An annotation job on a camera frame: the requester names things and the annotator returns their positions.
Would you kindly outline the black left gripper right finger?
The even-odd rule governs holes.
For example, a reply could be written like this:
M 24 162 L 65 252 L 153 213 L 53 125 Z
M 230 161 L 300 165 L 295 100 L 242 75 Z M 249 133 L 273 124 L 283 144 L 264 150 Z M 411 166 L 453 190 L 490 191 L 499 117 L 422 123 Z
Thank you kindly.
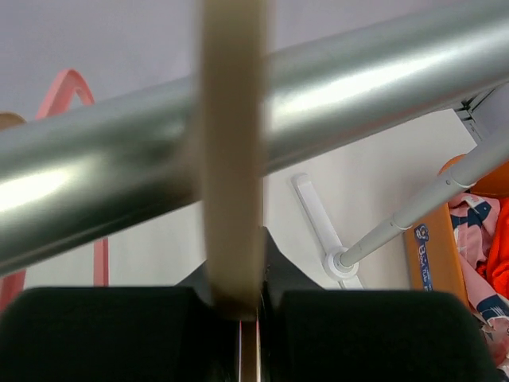
M 264 381 L 500 381 L 473 316 L 453 295 L 326 290 L 265 233 Z

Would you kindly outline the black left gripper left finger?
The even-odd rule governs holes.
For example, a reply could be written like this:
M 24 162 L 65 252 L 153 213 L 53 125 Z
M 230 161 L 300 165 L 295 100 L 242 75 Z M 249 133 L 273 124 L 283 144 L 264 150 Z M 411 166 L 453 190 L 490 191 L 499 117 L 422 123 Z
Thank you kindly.
M 198 267 L 175 286 L 38 287 L 1 316 L 4 381 L 235 381 L 237 325 Z

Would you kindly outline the pink plastic hanger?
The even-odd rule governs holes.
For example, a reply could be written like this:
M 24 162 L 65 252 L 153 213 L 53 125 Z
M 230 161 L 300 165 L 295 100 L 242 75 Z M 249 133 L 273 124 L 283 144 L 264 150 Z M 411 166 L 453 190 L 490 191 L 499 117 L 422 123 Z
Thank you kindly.
M 85 106 L 95 103 L 85 79 L 74 69 L 57 74 L 43 99 L 37 119 L 59 115 L 66 112 L 77 95 Z M 108 238 L 94 242 L 93 282 L 96 287 L 108 287 L 110 282 L 110 259 Z M 1 312 L 23 291 L 26 269 L 1 278 Z

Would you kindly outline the orange shorts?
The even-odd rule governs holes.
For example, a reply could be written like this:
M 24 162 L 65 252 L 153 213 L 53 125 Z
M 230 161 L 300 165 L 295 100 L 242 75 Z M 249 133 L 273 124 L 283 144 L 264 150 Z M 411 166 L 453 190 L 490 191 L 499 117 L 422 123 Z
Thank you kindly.
M 509 282 L 509 227 L 508 227 L 508 199 L 500 200 L 500 213 L 497 220 L 492 245 L 488 259 L 476 268 L 477 273 L 493 287 L 493 289 L 508 298 Z

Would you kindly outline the pink shark print shorts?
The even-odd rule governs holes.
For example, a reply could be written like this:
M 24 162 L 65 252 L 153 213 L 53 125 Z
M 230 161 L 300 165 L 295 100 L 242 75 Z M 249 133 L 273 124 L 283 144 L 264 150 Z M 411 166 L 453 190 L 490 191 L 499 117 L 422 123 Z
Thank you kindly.
M 501 199 L 462 193 L 449 202 L 449 215 L 468 303 L 496 366 L 507 380 L 508 298 L 498 294 L 476 271 L 479 263 L 488 259 Z

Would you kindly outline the beige plastic hanger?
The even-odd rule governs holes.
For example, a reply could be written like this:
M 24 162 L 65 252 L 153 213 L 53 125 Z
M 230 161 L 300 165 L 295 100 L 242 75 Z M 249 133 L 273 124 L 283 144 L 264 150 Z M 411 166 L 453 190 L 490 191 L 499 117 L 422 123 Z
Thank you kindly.
M 264 1 L 206 1 L 200 49 L 200 186 L 214 307 L 239 323 L 239 379 L 260 377 L 264 272 Z

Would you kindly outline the cream hanger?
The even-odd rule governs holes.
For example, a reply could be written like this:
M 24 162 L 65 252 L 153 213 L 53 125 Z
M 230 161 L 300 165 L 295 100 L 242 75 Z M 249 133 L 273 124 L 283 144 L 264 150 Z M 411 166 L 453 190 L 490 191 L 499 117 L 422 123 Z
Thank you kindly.
M 26 123 L 25 119 L 18 115 L 17 113 L 13 113 L 10 111 L 5 111 L 0 113 L 0 130 L 3 131 L 5 129 L 19 126 Z

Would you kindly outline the orange plastic basket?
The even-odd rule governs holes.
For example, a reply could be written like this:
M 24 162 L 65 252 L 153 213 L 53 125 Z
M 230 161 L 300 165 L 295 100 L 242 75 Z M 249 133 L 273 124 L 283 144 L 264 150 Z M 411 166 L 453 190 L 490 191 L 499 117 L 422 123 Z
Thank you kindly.
M 507 197 L 508 164 L 504 163 L 482 177 L 465 193 L 490 198 Z M 420 218 L 404 232 L 410 281 L 414 289 L 447 292 L 471 308 L 449 215 L 449 202 L 453 198 Z

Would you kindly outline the clothes rack with metal rail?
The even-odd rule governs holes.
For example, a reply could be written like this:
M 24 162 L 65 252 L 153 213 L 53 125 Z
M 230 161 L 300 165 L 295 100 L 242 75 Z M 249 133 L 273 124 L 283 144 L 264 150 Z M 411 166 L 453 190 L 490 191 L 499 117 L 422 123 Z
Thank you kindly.
M 508 4 L 468 1 L 264 60 L 262 175 L 508 79 Z M 1 133 L 1 272 L 202 198 L 200 70 Z

